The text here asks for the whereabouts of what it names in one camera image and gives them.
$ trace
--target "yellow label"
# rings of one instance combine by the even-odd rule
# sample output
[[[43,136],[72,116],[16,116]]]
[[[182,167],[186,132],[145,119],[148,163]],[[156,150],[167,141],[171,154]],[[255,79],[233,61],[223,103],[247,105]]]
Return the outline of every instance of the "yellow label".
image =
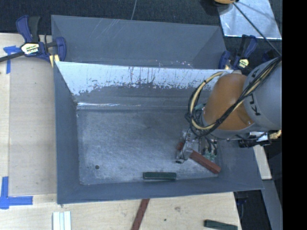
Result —
[[[39,44],[25,44],[21,47],[21,50],[26,55],[31,55],[34,53],[38,53]]]
[[[241,59],[241,60],[239,60],[239,66],[242,67],[242,68],[247,67],[248,64],[249,64],[248,59]]]

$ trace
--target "black carpet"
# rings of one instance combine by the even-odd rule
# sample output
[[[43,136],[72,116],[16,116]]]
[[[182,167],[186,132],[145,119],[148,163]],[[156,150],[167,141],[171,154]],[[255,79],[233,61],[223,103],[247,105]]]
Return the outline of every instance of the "black carpet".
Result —
[[[278,28],[283,35],[283,0],[269,0]],[[39,34],[51,34],[52,14],[84,17],[131,19],[135,0],[0,0],[0,32],[17,33],[16,20],[27,14],[40,16]],[[168,23],[187,23],[220,25],[219,13],[211,0],[137,0],[134,20]],[[240,38],[225,37],[227,50],[239,49]],[[270,50],[265,40],[258,40],[258,46],[250,57],[250,65],[261,63],[263,53]],[[270,40],[272,45],[282,53],[282,42]],[[281,151],[281,141],[265,148],[269,159],[273,159],[271,167],[281,166],[276,160]],[[282,203],[282,176],[275,180]],[[246,192],[243,204],[243,230],[270,230],[270,223],[260,191]]]

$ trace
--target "blue tape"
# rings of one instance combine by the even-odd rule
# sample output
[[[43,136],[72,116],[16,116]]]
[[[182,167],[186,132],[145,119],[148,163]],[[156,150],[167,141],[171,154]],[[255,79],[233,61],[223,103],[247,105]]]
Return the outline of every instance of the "blue tape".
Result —
[[[32,205],[33,196],[18,196],[8,197],[9,178],[8,176],[2,178],[0,209],[8,209],[10,206],[16,205]]]
[[[21,52],[21,49],[16,47],[16,46],[9,46],[9,47],[4,47],[3,50],[5,51],[5,53],[7,53],[8,55],[12,54],[12,53],[19,53]],[[6,64],[6,74],[9,74],[11,72],[11,60],[9,59],[7,61]]]

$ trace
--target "dark green eraser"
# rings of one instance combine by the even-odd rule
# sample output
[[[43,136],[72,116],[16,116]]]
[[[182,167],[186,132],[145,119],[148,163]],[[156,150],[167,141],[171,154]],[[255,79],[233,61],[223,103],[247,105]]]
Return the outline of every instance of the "dark green eraser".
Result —
[[[147,180],[175,180],[176,177],[174,172],[143,172],[143,179]]]
[[[215,220],[205,220],[203,222],[204,227],[217,229],[217,230],[238,230],[238,227],[235,225],[218,222]]]

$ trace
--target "wooden stick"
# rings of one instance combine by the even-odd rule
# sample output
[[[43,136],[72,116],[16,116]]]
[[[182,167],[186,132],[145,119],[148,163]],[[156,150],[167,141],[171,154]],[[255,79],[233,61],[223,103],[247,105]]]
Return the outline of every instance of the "wooden stick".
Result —
[[[141,204],[139,206],[139,210],[136,214],[136,217],[134,219],[131,230],[138,230],[140,228],[140,225],[141,225],[141,222],[142,222],[143,217],[145,215],[145,211],[146,211],[146,208],[148,206],[148,203],[149,203],[149,198],[142,199]]]
[[[203,167],[207,168],[208,170],[212,171],[214,174],[218,174],[221,171],[221,167],[217,164],[211,162],[209,159],[202,156],[200,153],[193,151],[190,155],[190,158],[193,159],[195,162],[199,163]]]

